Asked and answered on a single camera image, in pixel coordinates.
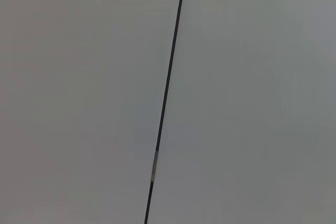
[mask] gray wall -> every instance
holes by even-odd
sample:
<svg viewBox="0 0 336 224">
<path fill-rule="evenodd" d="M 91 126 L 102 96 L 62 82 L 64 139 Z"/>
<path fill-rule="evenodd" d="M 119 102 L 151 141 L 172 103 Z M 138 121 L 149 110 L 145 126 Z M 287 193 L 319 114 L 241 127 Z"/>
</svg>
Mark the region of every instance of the gray wall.
<svg viewBox="0 0 336 224">
<path fill-rule="evenodd" d="M 336 0 L 184 0 L 151 224 L 334 223 Z"/>
<path fill-rule="evenodd" d="M 0 0 L 0 223 L 142 223 L 178 0 Z"/>
</svg>

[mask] white panel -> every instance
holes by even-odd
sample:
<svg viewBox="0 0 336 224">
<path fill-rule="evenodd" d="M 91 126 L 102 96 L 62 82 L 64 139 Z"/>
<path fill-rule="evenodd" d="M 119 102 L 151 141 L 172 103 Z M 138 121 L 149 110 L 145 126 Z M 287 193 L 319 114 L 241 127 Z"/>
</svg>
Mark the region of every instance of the white panel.
<svg viewBox="0 0 336 224">
<path fill-rule="evenodd" d="M 0 223 L 142 223 L 178 0 L 0 0 Z"/>
<path fill-rule="evenodd" d="M 150 224 L 334 223 L 336 0 L 184 0 Z"/>
</svg>

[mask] black line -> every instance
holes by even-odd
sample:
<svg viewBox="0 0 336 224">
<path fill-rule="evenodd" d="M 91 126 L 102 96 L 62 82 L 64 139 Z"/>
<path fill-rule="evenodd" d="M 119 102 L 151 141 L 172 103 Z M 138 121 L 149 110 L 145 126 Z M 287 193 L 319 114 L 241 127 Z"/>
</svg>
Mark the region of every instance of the black line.
<svg viewBox="0 0 336 224">
<path fill-rule="evenodd" d="M 176 16 L 176 23 L 175 23 L 175 29 L 174 29 L 174 37 L 173 37 L 173 43 L 172 43 L 172 51 L 171 51 L 171 54 L 170 54 L 170 60 L 169 60 L 169 67 L 168 67 L 166 86 L 165 86 L 165 89 L 164 89 L 164 97 L 163 97 L 163 104 L 162 104 L 162 111 L 161 111 L 161 118 L 160 118 L 160 126 L 159 126 L 159 132 L 157 134 L 155 152 L 158 152 L 159 148 L 160 148 L 162 125 L 163 125 L 163 119 L 164 119 L 164 112 L 166 110 L 166 103 L 167 103 L 168 89 L 169 89 L 169 83 L 170 83 L 170 76 L 171 76 L 171 73 L 172 73 L 173 59 L 174 59 L 174 53 L 175 53 L 177 31 L 178 31 L 178 28 L 179 28 L 178 24 L 180 23 L 181 8 L 182 8 L 182 0 L 179 0 L 179 2 L 178 2 L 178 9 L 177 9 L 177 16 Z M 144 224 L 147 224 L 147 221 L 148 221 L 149 209 L 150 209 L 150 206 L 151 206 L 151 199 L 152 199 L 153 185 L 154 185 L 154 181 L 151 181 L 151 185 L 150 185 L 150 189 L 149 189 L 149 194 L 148 194 L 148 200 L 147 200 L 147 208 L 146 208 L 146 215 L 145 215 L 145 222 L 144 222 Z"/>
</svg>

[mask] gray surface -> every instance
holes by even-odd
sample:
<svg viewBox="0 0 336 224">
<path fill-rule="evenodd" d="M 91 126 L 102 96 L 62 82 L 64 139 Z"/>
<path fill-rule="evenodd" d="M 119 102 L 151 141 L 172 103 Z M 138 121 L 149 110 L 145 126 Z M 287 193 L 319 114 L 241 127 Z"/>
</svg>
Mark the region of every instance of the gray surface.
<svg viewBox="0 0 336 224">
<path fill-rule="evenodd" d="M 142 223 L 178 0 L 0 0 L 0 223 Z"/>
<path fill-rule="evenodd" d="M 334 223 L 336 0 L 184 0 L 150 224 Z"/>
</svg>

